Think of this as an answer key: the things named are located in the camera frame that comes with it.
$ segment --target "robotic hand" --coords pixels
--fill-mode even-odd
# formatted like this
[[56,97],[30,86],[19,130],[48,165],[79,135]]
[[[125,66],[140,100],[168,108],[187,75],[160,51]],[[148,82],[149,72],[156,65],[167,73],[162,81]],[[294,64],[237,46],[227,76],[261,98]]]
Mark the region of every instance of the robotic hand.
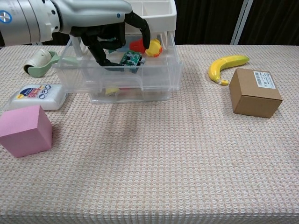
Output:
[[49,41],[61,32],[81,37],[99,65],[121,66],[104,49],[126,44],[125,22],[140,29],[148,49],[149,26],[124,0],[0,0],[0,48]]

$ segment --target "pink cube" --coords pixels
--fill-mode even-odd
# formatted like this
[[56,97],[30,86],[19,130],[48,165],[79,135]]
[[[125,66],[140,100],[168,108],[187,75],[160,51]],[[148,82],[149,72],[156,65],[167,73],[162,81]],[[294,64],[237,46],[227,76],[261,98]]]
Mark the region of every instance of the pink cube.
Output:
[[14,157],[50,150],[52,124],[41,106],[3,112],[0,118],[0,144]]

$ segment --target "textured tablecloth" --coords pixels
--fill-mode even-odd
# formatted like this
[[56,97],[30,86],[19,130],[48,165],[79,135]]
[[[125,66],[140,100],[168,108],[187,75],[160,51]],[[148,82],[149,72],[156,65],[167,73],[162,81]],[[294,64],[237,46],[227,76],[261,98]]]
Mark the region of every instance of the textured tablecloth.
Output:
[[[0,50],[0,104],[25,84],[40,46]],[[63,47],[43,47],[62,53]],[[165,102],[92,105],[71,94],[53,149],[23,158],[0,146],[1,223],[298,223],[299,46],[178,46],[182,88]],[[209,80],[221,56],[269,70],[283,103],[271,119],[234,114]],[[231,79],[235,69],[222,76]]]

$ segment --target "black curtain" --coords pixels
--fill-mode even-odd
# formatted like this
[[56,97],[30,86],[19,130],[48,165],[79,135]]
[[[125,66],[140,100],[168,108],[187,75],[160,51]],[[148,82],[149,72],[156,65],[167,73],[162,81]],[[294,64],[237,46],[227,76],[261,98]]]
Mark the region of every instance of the black curtain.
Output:
[[175,0],[176,44],[230,44],[243,0]]
[[299,0],[254,0],[239,44],[299,45]]

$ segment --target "cardboard box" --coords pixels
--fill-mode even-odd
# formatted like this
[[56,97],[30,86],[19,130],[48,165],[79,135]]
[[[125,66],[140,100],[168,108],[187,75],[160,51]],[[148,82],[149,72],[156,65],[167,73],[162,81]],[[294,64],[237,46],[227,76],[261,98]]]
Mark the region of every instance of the cardboard box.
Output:
[[283,101],[268,71],[236,69],[229,90],[238,114],[270,118]]

